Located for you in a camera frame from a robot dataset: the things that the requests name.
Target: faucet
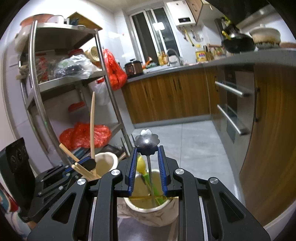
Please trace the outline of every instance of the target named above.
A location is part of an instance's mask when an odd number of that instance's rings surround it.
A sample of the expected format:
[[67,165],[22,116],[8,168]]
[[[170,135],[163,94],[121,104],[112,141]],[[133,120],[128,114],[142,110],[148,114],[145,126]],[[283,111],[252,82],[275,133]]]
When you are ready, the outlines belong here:
[[175,53],[175,55],[177,56],[180,66],[183,66],[183,63],[180,60],[180,56],[177,54],[176,50],[174,50],[174,49],[167,49],[167,53],[166,53],[167,57],[168,57],[168,52],[170,50],[173,51]]

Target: shelving rack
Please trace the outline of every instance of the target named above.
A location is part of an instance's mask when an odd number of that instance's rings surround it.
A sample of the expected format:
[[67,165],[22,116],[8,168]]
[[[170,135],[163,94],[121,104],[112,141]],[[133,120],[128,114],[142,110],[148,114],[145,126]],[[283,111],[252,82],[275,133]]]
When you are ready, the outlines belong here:
[[[35,65],[35,52],[47,51],[53,49],[76,49],[81,47],[83,44],[91,40],[92,38],[96,40],[96,47],[98,49],[99,58],[101,61],[102,71],[93,73],[89,79],[82,80],[72,76],[66,76],[63,78],[47,81],[44,83],[38,83],[36,65]],[[59,140],[53,130],[50,123],[49,117],[46,113],[43,101],[58,96],[60,94],[66,93],[68,91],[77,89],[80,93],[81,100],[85,101],[88,106],[90,106],[89,101],[85,98],[85,91],[87,84],[96,80],[98,77],[104,77],[107,85],[108,93],[110,96],[113,109],[117,117],[117,123],[105,124],[112,131],[112,137],[122,131],[123,137],[126,141],[127,148],[129,152],[132,149],[131,141],[128,137],[126,129],[124,127],[113,90],[109,81],[109,77],[106,72],[106,66],[103,58],[101,43],[99,40],[99,34],[97,29],[88,29],[82,26],[73,26],[67,24],[57,24],[57,23],[38,23],[34,21],[32,23],[31,31],[29,34],[26,47],[24,48],[23,54],[26,54],[28,50],[28,62],[29,62],[29,74],[30,78],[29,86],[30,92],[27,90],[26,81],[21,81],[22,96],[24,99],[25,108],[27,110],[27,115],[32,129],[36,135],[38,142],[40,143],[43,151],[48,156],[48,150],[38,132],[30,109],[33,105],[36,105],[38,114],[41,116],[43,125],[45,127],[46,133],[50,138],[56,152],[65,164],[69,164],[69,159],[67,155],[61,151],[59,148]]]

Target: white window frame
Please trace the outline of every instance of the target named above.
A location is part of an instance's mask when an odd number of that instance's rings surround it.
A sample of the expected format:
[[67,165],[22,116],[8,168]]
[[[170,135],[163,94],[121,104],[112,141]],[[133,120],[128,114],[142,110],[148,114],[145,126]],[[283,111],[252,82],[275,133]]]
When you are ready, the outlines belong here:
[[[154,9],[159,9],[159,8],[163,8],[164,11],[165,11],[165,14],[166,14],[166,16],[168,18],[168,21],[169,21],[169,24],[170,24],[170,27],[171,27],[171,29],[173,31],[173,35],[174,35],[174,38],[175,38],[175,41],[176,41],[176,44],[177,44],[178,51],[180,53],[180,56],[182,57],[181,47],[180,47],[180,44],[179,44],[179,41],[178,41],[177,34],[175,32],[175,26],[173,25],[173,23],[171,21],[171,15],[169,14],[169,11],[167,10],[166,6],[164,5],[164,6],[160,6],[160,7],[145,9],[143,11],[139,11],[139,12],[133,13],[133,14],[131,14],[129,16],[130,17],[131,24],[132,24],[132,27],[133,27],[133,32],[134,32],[135,37],[136,37],[136,42],[137,42],[137,45],[138,45],[138,48],[139,48],[139,51],[140,51],[141,59],[142,59],[142,62],[143,63],[145,63],[144,54],[143,54],[143,51],[142,51],[142,48],[141,48],[139,36],[137,34],[137,31],[136,31],[136,28],[135,28],[135,24],[133,22],[133,18],[132,17],[134,15],[139,14],[139,13],[143,13],[144,14],[144,17],[146,19],[146,22],[147,22],[147,25],[148,25],[148,28],[149,28],[149,32],[150,32],[150,35],[151,35],[151,38],[152,38],[152,41],[153,41],[153,45],[154,45],[155,51],[156,51],[156,53],[158,53],[159,52],[159,49],[158,49],[158,46],[157,46],[157,43],[156,43],[156,39],[155,39],[155,36],[153,34],[152,27],[151,27],[151,24],[149,22],[149,19],[148,19],[148,16],[147,16],[146,11],[151,11],[152,16],[154,18],[154,21],[157,23],[157,19],[156,19],[156,16],[155,16],[153,10]],[[158,32],[159,32],[159,35],[160,35],[160,39],[161,39],[161,43],[163,45],[164,51],[166,52],[167,51],[167,48],[166,48],[166,45],[165,45],[165,42],[164,42],[164,39],[163,39],[161,30],[158,30]]]

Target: red lid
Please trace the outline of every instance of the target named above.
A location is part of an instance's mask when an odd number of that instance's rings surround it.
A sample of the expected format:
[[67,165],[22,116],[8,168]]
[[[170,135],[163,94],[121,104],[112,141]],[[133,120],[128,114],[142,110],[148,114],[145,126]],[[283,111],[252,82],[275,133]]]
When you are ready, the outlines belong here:
[[85,103],[83,101],[80,101],[78,103],[74,103],[74,104],[70,105],[68,107],[68,111],[72,112],[72,111],[77,110],[77,109],[79,109],[79,108],[81,108],[83,106],[85,106]]
[[68,55],[69,55],[69,57],[71,57],[72,55],[77,54],[77,53],[84,53],[83,49],[72,49],[68,52]]

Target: pressure cooker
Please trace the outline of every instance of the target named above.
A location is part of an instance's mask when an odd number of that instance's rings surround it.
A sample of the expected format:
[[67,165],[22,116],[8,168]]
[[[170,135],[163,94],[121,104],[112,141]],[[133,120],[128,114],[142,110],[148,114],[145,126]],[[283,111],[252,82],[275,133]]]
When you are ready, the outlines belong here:
[[124,69],[126,70],[128,78],[144,74],[141,62],[139,60],[136,60],[135,58],[131,59],[129,63],[126,63],[124,65]]

